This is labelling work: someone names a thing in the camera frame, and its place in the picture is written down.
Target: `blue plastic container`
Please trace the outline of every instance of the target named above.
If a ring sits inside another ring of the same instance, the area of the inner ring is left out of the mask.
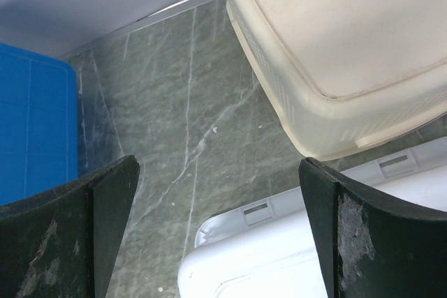
[[[78,177],[76,74],[0,43],[0,205]]]

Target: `white trim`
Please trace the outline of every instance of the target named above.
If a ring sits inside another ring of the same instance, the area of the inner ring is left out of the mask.
[[[136,22],[128,24],[122,28],[118,28],[116,31],[113,31],[109,34],[101,36],[89,43],[81,45],[70,52],[66,52],[65,54],[59,55],[59,59],[67,59],[71,56],[77,55],[85,50],[92,49],[102,45],[108,41],[114,40],[126,34],[132,33],[133,31],[137,31],[139,29],[145,28],[151,24],[155,24],[156,22],[160,22],[162,20],[168,19],[169,17],[173,17],[174,15],[183,13],[187,10],[191,10],[197,6],[203,5],[204,3],[208,3],[213,0],[181,0],[178,3],[174,3],[171,6],[164,8],[163,10],[159,10],[147,17],[139,19]]]

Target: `white plastic container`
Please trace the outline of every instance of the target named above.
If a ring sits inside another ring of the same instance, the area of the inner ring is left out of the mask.
[[[228,0],[284,130],[322,161],[447,111],[447,0]]]
[[[347,170],[404,200],[447,210],[447,137]],[[178,274],[182,298],[326,298],[300,188],[205,221]]]

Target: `beige lid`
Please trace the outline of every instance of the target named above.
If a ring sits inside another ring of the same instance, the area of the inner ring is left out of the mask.
[[[446,62],[447,0],[255,1],[327,97],[359,96]]]

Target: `gray marble floor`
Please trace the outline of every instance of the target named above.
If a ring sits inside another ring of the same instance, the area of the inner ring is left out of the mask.
[[[178,297],[177,269],[210,216],[298,184],[283,132],[217,0],[69,60],[81,174],[133,154],[140,183],[108,297]],[[446,118],[337,170],[447,135]]]

